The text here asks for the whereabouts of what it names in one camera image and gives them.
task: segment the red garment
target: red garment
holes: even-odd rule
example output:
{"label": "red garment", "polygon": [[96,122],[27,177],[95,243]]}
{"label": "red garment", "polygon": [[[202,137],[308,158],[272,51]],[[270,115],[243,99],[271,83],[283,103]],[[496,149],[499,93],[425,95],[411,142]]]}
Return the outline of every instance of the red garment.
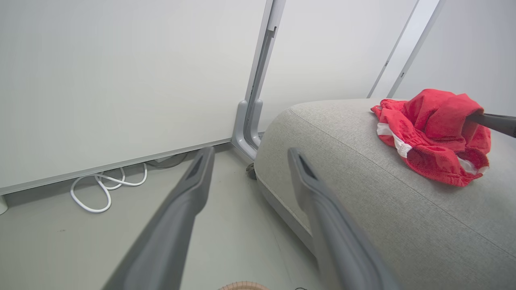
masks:
{"label": "red garment", "polygon": [[378,137],[429,179],[466,186],[489,167],[491,131],[466,117],[483,108],[466,94],[426,89],[410,101],[385,99],[371,108]]}

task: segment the black wheel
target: black wheel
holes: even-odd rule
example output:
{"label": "black wheel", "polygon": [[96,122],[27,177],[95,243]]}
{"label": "black wheel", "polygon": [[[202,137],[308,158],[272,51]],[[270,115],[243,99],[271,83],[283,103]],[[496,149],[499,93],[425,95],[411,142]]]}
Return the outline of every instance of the black wheel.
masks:
{"label": "black wheel", "polygon": [[246,168],[247,177],[249,177],[252,180],[256,180],[256,172],[254,172],[254,163],[249,164],[249,166]]}

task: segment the gray upholstered ottoman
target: gray upholstered ottoman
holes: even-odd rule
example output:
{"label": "gray upholstered ottoman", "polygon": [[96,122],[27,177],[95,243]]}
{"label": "gray upholstered ottoman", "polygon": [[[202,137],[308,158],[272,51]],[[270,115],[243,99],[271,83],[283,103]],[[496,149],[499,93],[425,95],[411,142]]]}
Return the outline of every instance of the gray upholstered ottoman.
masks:
{"label": "gray upholstered ottoman", "polygon": [[465,188],[410,170],[376,134],[380,100],[296,105],[269,126],[255,170],[305,245],[287,149],[303,150],[406,289],[516,289],[516,140],[493,132],[490,169]]}

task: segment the gray floor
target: gray floor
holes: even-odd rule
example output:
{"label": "gray floor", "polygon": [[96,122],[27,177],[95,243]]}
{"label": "gray floor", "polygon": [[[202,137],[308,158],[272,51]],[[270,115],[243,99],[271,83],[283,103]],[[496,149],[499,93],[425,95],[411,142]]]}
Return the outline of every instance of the gray floor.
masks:
{"label": "gray floor", "polygon": [[[111,191],[112,206],[102,214],[74,203],[72,181],[7,195],[10,208],[0,215],[0,288],[101,289],[193,155],[174,168],[149,167],[139,187]],[[315,258],[260,195],[256,181],[245,176],[246,166],[229,145],[217,147],[181,288],[253,281],[271,290],[322,290]],[[142,172],[142,165],[128,167],[127,180],[140,181]],[[105,206],[93,178],[81,182],[76,194],[90,207]]]}

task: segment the white cable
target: white cable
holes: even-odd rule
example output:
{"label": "white cable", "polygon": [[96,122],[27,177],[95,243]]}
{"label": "white cable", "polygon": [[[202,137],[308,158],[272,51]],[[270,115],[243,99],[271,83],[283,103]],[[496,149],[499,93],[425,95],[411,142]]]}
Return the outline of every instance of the white cable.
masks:
{"label": "white cable", "polygon": [[[143,179],[138,182],[138,183],[130,183],[130,182],[127,182],[125,181],[125,172],[124,172],[124,169],[122,167],[120,167],[120,171],[122,171],[122,180],[118,180],[118,179],[114,179],[112,177],[109,177],[109,176],[106,176],[106,175],[103,175],[104,172],[101,172],[101,173],[94,173],[94,174],[90,174],[90,175],[87,175],[87,176],[81,176],[79,178],[77,178],[73,183],[72,183],[72,187],[70,188],[70,194],[72,195],[72,198],[73,200],[75,200],[75,202],[80,205],[82,208],[84,208],[85,210],[91,212],[91,213],[103,213],[105,212],[106,210],[108,210],[108,208],[111,206],[111,195],[109,194],[109,191],[110,190],[114,190],[114,189],[117,189],[119,188],[120,186],[123,185],[127,185],[127,186],[138,186],[138,185],[142,185],[145,180],[147,180],[147,165],[145,163],[143,163]],[[102,187],[102,190],[104,191],[104,193],[106,194],[106,197],[107,197],[107,206],[105,208],[102,208],[100,210],[94,210],[93,208],[90,208],[90,207],[87,207],[85,204],[83,204],[76,196],[75,196],[75,193],[73,192],[73,189],[75,188],[75,185],[77,184],[77,182],[79,182],[79,180],[83,179],[83,178],[86,178],[88,176],[94,176],[95,177],[95,180],[97,181],[97,183],[100,185],[100,187]],[[111,180],[111,181],[114,181],[116,183],[118,183],[118,185],[116,186],[113,186],[113,187],[107,187],[104,185],[104,183],[102,183],[102,178],[105,178],[107,180]]]}

